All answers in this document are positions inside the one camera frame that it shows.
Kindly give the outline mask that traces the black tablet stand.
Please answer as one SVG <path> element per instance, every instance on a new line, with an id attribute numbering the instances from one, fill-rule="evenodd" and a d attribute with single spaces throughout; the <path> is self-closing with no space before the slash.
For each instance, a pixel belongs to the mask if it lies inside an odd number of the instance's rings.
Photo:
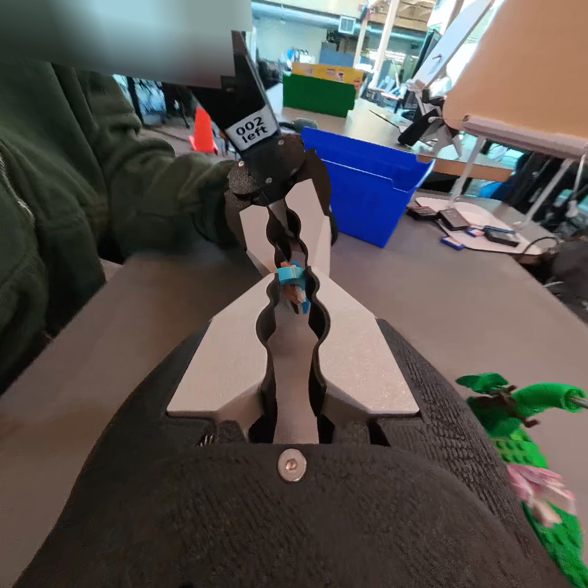
<path id="1" fill-rule="evenodd" d="M 418 120 L 414 120 L 405 130 L 398 136 L 398 144 L 402 146 L 413 147 L 416 142 L 421 140 L 421 137 L 427 134 L 428 129 L 432 123 L 437 121 L 440 116 L 440 111 L 434 107 L 429 112 L 422 114 Z"/>

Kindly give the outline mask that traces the orange traffic cone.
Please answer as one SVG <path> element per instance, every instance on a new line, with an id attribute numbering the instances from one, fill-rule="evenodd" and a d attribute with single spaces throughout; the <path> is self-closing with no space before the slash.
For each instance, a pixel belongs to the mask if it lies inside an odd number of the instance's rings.
<path id="1" fill-rule="evenodd" d="M 194 130 L 189 136 L 192 150 L 207 155 L 218 155 L 219 148 L 215 142 L 212 120 L 209 114 L 200 106 L 195 109 Z"/>

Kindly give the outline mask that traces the tan panel with label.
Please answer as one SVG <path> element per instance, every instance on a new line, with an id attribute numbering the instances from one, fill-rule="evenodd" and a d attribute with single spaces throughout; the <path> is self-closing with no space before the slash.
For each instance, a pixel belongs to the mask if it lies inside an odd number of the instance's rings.
<path id="1" fill-rule="evenodd" d="M 587 139 L 587 1 L 505 1 L 445 100 L 467 115 Z"/>

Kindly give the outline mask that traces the blue plastic bin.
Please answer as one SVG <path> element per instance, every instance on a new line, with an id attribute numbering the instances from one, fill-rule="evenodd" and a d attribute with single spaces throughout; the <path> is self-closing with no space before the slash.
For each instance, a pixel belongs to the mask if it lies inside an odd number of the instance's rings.
<path id="1" fill-rule="evenodd" d="M 301 137 L 327 166 L 338 230 L 386 247 L 435 161 L 424 163 L 411 152 L 308 127 Z"/>

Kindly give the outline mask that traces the turquoise lego piece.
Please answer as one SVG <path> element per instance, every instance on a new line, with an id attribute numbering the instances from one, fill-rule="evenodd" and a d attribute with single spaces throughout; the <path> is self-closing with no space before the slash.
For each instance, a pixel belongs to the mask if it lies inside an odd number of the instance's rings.
<path id="1" fill-rule="evenodd" d="M 306 286 L 305 268 L 299 266 L 297 263 L 277 268 L 276 273 L 278 275 L 279 283 L 282 286 L 294 285 L 299 286 L 302 289 Z"/>

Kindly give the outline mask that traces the white stand with base plate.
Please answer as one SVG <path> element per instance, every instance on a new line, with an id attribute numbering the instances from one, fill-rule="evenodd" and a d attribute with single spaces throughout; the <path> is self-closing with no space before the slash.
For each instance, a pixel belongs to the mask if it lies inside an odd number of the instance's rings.
<path id="1" fill-rule="evenodd" d="M 444 224 L 440 223 L 440 228 L 445 232 L 445 236 L 449 235 L 463 243 L 466 246 L 466 249 L 501 254 L 525 254 L 532 252 L 534 245 L 526 239 L 523 239 L 520 232 L 532 221 L 533 216 L 539 210 L 540 206 L 546 202 L 548 196 L 555 191 L 555 187 L 570 166 L 574 162 L 578 162 L 580 165 L 584 163 L 587 156 L 587 139 L 566 134 L 540 132 L 531 128 L 508 125 L 503 122 L 477 115 L 467 115 L 462 122 L 463 131 L 470 135 L 477 136 L 477 141 L 474 150 L 467 159 L 463 172 L 452 189 L 451 197 L 448 200 L 418 197 L 416 199 L 417 203 L 424 201 L 425 205 L 431 206 L 437 212 L 448 207 L 455 207 L 466 220 L 481 220 L 482 213 L 485 213 L 488 216 L 488 219 L 491 222 L 494 222 L 495 226 L 498 226 L 500 221 L 488 211 L 482 210 L 479 206 L 474 204 L 466 205 L 458 203 L 458 198 L 462 195 L 465 180 L 470 176 L 474 162 L 484 141 L 488 140 L 496 143 L 504 143 L 519 150 L 528 150 L 533 151 L 535 154 L 541 153 L 555 158 L 562 158 L 563 161 L 559 166 L 558 171 L 537 197 L 523 220 L 515 224 L 514 230 L 506 229 L 505 227 L 502 229 L 502 231 L 505 232 L 515 232 L 520 239 L 519 246 L 507 247 L 499 245 L 489 242 L 485 237 L 472 238 L 466 235 L 465 231 L 450 231 L 444 226 Z"/>

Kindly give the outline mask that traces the yellow cardboard box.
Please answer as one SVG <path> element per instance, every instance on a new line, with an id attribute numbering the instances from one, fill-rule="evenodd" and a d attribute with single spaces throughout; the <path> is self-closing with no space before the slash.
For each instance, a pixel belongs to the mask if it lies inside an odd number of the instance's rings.
<path id="1" fill-rule="evenodd" d="M 356 87 L 359 87 L 364 79 L 364 73 L 361 70 L 320 63 L 295 62 L 292 65 L 292 74 L 354 85 Z"/>

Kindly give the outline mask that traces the small blue brown lego assembly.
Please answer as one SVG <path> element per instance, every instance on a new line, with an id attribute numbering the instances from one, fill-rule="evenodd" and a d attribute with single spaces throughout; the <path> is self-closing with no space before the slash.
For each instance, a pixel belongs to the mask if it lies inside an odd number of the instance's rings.
<path id="1" fill-rule="evenodd" d="M 306 296 L 305 288 L 296 283 L 284 284 L 282 287 L 284 298 L 297 315 L 306 315 L 310 311 L 311 303 Z"/>

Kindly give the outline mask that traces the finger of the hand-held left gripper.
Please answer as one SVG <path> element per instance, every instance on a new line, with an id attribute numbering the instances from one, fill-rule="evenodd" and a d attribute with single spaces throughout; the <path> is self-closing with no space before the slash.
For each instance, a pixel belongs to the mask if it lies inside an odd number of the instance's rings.
<path id="1" fill-rule="evenodd" d="M 288 259 L 288 236 L 283 224 L 267 206 L 251 205 L 239 213 L 245 250 L 262 276 L 276 273 Z"/>
<path id="2" fill-rule="evenodd" d="M 331 249 L 337 223 L 331 208 L 332 182 L 326 163 L 315 149 L 305 152 L 293 185 L 276 202 L 276 217 L 305 254 L 305 265 L 330 277 Z"/>

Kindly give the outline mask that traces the small black box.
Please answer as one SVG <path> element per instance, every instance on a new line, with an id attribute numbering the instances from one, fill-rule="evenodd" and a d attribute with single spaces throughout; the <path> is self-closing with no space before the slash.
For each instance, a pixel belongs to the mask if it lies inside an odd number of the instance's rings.
<path id="1" fill-rule="evenodd" d="M 492 243 L 507 247 L 517 247 L 520 245 L 520 239 L 515 232 L 505 232 L 502 230 L 496 230 L 492 228 L 483 229 L 484 237 Z"/>
<path id="2" fill-rule="evenodd" d="M 442 209 L 437 214 L 439 221 L 450 231 L 467 231 L 471 224 L 455 207 Z"/>

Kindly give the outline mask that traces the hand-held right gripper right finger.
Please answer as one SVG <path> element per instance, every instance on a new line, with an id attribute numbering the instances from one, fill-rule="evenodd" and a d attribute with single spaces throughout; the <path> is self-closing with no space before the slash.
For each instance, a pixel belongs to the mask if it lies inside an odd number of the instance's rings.
<path id="1" fill-rule="evenodd" d="M 309 268 L 309 298 L 309 327 L 317 337 L 309 374 L 314 415 L 417 415 L 417 401 L 376 316 L 318 268 Z"/>

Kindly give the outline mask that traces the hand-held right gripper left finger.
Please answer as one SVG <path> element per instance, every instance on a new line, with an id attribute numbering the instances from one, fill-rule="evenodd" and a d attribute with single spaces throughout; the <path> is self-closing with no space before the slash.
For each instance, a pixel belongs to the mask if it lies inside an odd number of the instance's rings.
<path id="1" fill-rule="evenodd" d="M 168 416 L 236 422 L 254 443 L 272 443 L 277 423 L 275 332 L 278 276 L 267 275 L 209 322 L 166 408 Z"/>

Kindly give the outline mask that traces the green lego plant build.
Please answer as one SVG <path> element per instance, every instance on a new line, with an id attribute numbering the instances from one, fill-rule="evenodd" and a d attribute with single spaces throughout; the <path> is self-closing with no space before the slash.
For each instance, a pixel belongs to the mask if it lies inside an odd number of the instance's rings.
<path id="1" fill-rule="evenodd" d="M 511 394 L 520 388 L 510 384 L 502 375 L 491 372 L 461 376 L 456 383 L 474 393 L 467 398 L 467 404 L 505 465 L 529 465 L 554 472 L 528 433 L 530 428 L 539 424 L 538 416 L 542 413 L 527 418 L 515 409 Z M 577 515 L 555 508 L 562 523 L 547 528 L 540 525 L 525 504 L 520 504 L 541 545 L 568 583 L 572 587 L 587 587 L 584 535 Z"/>

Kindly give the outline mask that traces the person's green jacket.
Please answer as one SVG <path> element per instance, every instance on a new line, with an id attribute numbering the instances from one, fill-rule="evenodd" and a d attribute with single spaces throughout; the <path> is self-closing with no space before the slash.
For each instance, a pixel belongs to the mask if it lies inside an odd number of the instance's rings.
<path id="1" fill-rule="evenodd" d="M 112 76 L 1 57 L 1 391 L 105 283 L 111 139 L 139 120 Z"/>

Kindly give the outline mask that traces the green box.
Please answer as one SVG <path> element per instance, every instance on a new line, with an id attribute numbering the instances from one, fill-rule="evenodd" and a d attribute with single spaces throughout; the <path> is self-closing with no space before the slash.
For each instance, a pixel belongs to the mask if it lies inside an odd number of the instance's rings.
<path id="1" fill-rule="evenodd" d="M 346 118 L 354 110 L 355 87 L 330 80 L 290 74 L 283 77 L 283 106 Z"/>

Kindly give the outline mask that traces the white board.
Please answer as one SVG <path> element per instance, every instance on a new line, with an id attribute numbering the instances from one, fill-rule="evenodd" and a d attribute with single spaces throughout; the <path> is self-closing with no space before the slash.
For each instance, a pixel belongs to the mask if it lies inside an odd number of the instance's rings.
<path id="1" fill-rule="evenodd" d="M 406 82 L 409 91 L 421 92 L 445 70 L 446 65 L 474 31 L 494 1 L 474 1 L 455 18 L 413 78 Z"/>

